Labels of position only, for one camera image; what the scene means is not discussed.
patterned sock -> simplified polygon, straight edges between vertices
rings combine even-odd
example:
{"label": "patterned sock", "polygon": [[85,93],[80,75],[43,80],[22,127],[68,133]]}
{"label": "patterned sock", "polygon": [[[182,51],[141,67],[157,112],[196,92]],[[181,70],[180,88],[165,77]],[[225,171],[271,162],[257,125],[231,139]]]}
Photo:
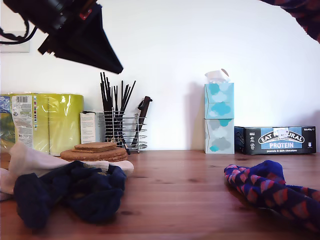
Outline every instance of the patterned sock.
{"label": "patterned sock", "polygon": [[306,228],[320,231],[320,192],[286,185],[281,164],[264,161],[254,167],[229,165],[227,181],[255,207],[272,209]]}
{"label": "patterned sock", "polygon": [[305,32],[320,43],[320,2],[319,0],[261,0],[280,6],[300,24]]}

stack of coasters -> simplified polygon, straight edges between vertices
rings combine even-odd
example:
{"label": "stack of coasters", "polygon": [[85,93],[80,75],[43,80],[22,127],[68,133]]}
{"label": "stack of coasters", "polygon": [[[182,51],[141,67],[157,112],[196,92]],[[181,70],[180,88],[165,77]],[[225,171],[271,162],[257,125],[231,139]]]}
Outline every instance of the stack of coasters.
{"label": "stack of coasters", "polygon": [[75,145],[74,149],[63,151],[60,156],[69,162],[76,160],[120,162],[128,159],[127,151],[117,147],[114,142],[90,142]]}

dark fabric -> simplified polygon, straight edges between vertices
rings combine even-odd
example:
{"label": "dark fabric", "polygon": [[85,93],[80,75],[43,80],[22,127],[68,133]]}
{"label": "dark fabric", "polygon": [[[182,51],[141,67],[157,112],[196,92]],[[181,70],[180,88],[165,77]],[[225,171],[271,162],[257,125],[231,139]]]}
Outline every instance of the dark fabric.
{"label": "dark fabric", "polygon": [[226,180],[255,207],[272,209],[314,231],[320,231],[320,191],[286,185],[280,163],[266,160],[253,167],[229,165]]}
{"label": "dark fabric", "polygon": [[261,0],[291,14],[306,33],[320,42],[320,0]]}
{"label": "dark fabric", "polygon": [[19,176],[13,189],[17,212],[25,225],[43,228],[57,203],[71,208],[89,223],[101,223],[120,207],[126,175],[118,166],[107,172],[80,161],[54,169],[38,178],[36,174]]}

barcode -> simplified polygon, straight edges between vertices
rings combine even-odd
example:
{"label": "barcode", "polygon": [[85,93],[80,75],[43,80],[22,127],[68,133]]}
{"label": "barcode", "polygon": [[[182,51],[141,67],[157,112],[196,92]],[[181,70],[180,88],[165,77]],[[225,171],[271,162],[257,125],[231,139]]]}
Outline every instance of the barcode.
{"label": "barcode", "polygon": [[16,97],[17,103],[27,103],[28,102],[28,96],[17,96]]}

electrical outlet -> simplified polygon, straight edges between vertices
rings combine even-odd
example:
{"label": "electrical outlet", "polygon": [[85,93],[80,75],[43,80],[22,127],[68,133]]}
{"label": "electrical outlet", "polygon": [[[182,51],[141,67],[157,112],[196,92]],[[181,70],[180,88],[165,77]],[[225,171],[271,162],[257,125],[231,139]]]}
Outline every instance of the electrical outlet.
{"label": "electrical outlet", "polygon": [[[25,31],[7,31],[7,33],[12,33],[15,36],[25,35]],[[0,36],[0,41],[12,42],[11,40],[6,39],[3,36]],[[21,44],[16,44],[16,45],[0,44],[0,53],[2,54],[30,53],[30,40]]]}

